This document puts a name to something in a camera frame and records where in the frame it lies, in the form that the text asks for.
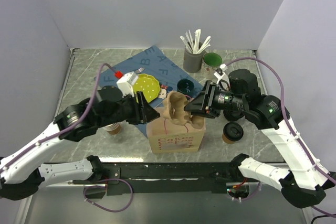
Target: dark green cup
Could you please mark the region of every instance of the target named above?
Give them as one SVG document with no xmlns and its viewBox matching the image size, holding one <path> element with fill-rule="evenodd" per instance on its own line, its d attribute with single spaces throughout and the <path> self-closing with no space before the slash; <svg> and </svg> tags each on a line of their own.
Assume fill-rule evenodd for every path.
<svg viewBox="0 0 336 224">
<path fill-rule="evenodd" d="M 181 79 L 177 83 L 177 91 L 190 97 L 192 97 L 194 93 L 194 88 L 195 88 L 194 83 L 188 79 Z"/>
</svg>

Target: beige object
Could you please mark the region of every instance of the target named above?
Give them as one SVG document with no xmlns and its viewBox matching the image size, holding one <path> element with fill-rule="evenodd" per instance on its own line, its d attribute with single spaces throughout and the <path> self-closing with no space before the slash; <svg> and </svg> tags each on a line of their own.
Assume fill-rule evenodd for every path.
<svg viewBox="0 0 336 224">
<path fill-rule="evenodd" d="M 175 125 L 186 125 L 190 123 L 192 127 L 201 129 L 204 125 L 204 118 L 201 116 L 191 116 L 190 112 L 184 111 L 188 100 L 184 94 L 177 91 L 168 93 L 167 98 L 163 100 L 165 110 L 163 117 L 170 120 Z"/>
<path fill-rule="evenodd" d="M 120 123 L 112 123 L 103 127 L 111 135 L 117 135 L 121 131 Z"/>
<path fill-rule="evenodd" d="M 146 126 L 146 133 L 153 153 L 197 152 L 201 145 L 205 123 L 201 129 L 190 124 L 176 125 L 163 117 L 165 108 L 155 108 L 160 117 Z"/>
</svg>

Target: green mug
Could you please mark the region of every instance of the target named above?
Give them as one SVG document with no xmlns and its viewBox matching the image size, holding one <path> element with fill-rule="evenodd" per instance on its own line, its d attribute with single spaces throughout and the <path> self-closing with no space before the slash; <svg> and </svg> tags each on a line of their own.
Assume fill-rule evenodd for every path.
<svg viewBox="0 0 336 224">
<path fill-rule="evenodd" d="M 214 72 L 222 64 L 222 62 L 223 61 L 220 55 L 214 52 L 208 52 L 203 57 L 202 62 L 201 74 L 203 77 L 209 80 L 216 79 Z"/>
</svg>

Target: red object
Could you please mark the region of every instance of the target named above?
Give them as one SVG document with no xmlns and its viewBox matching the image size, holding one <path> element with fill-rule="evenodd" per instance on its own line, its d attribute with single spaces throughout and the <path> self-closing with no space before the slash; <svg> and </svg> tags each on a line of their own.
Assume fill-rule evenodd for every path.
<svg viewBox="0 0 336 224">
<path fill-rule="evenodd" d="M 237 190 L 239 187 L 241 187 L 243 184 L 245 184 L 245 182 L 247 181 L 247 178 L 244 178 L 243 182 L 241 184 L 239 184 L 238 186 L 233 186 L 233 188 L 235 190 Z"/>
<path fill-rule="evenodd" d="M 121 77 L 124 76 L 124 74 L 120 71 L 117 71 L 115 74 L 114 74 L 115 77 L 117 77 L 118 79 L 120 79 Z"/>
</svg>

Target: white wall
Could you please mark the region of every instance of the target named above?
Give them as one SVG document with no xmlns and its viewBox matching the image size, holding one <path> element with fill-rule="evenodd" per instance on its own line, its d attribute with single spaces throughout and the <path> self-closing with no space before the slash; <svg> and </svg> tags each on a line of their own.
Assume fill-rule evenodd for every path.
<svg viewBox="0 0 336 224">
<path fill-rule="evenodd" d="M 336 170 L 336 0 L 284 0 L 258 49 L 258 58 L 280 74 L 285 103 L 314 154 Z M 269 93 L 279 94 L 262 68 Z M 336 212 L 336 189 L 321 208 Z M 335 223 L 324 218 L 319 223 Z"/>
<path fill-rule="evenodd" d="M 257 49 L 282 1 L 45 0 L 70 47 L 182 48 L 202 28 L 217 49 Z"/>
<path fill-rule="evenodd" d="M 0 156 L 35 138 L 53 119 L 70 51 L 42 0 L 0 0 Z M 19 201 L 0 199 L 0 222 Z"/>
</svg>

